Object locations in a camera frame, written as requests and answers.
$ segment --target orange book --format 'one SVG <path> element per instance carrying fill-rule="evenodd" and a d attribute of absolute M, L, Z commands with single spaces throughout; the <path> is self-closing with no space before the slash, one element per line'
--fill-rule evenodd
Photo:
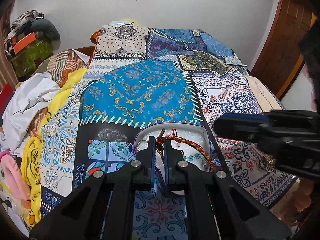
<path fill-rule="evenodd" d="M 20 50 L 28 46 L 31 42 L 36 40 L 35 33 L 30 33 L 25 36 L 21 41 L 18 41 L 17 44 L 13 47 L 13 51 L 17 54 Z"/>

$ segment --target yellow blanket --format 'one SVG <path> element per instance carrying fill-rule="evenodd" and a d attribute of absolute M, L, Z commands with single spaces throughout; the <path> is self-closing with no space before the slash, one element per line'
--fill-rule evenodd
<path fill-rule="evenodd" d="M 21 173 L 23 180 L 31 187 L 31 207 L 29 210 L 29 215 L 25 217 L 24 220 L 30 230 L 41 220 L 41 184 L 39 169 L 39 157 L 43 146 L 41 127 L 43 125 L 46 125 L 51 117 L 62 106 L 65 105 L 70 95 L 71 88 L 74 84 L 77 84 L 82 79 L 86 71 L 87 68 L 80 68 L 68 75 L 67 82 L 51 100 L 51 103 L 48 106 L 48 113 L 40 123 L 39 129 L 37 131 L 39 139 L 37 137 L 31 137 L 24 147 L 21 163 Z"/>

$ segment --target curtain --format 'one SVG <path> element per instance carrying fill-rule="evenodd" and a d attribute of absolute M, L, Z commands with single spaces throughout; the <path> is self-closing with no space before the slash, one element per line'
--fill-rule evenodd
<path fill-rule="evenodd" d="M 13 89 L 15 89 L 15 85 L 18 84 L 18 79 L 14 72 L 12 63 L 7 59 L 4 51 L 4 39 L 10 32 L 10 14 L 14 1 L 15 0 L 10 3 L 7 11 L 0 19 L 0 89 L 2 89 L 6 83 L 9 83 Z"/>

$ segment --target wooden door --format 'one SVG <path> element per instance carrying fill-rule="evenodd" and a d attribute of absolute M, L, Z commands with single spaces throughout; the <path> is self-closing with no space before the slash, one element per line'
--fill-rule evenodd
<path fill-rule="evenodd" d="M 263 50 L 251 75 L 263 82 L 278 98 L 284 95 L 303 57 L 298 42 L 310 28 L 312 12 L 295 0 L 279 0 L 278 10 Z"/>

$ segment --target patterned blanket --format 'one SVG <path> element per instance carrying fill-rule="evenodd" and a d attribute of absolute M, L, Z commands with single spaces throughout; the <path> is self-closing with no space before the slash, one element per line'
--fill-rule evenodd
<path fill-rule="evenodd" d="M 274 108 L 281 109 L 280 103 L 246 75 L 234 52 L 201 30 L 104 26 L 83 80 L 42 127 L 41 215 L 94 171 L 112 172 L 134 160 L 135 135 L 157 122 L 206 127 L 215 169 L 229 170 L 270 209 L 295 176 L 259 170 L 265 154 L 255 144 L 215 137 L 212 128 L 226 112 Z M 166 192 L 156 179 L 150 192 L 136 192 L 132 238 L 188 239 L 186 217 L 184 197 Z"/>

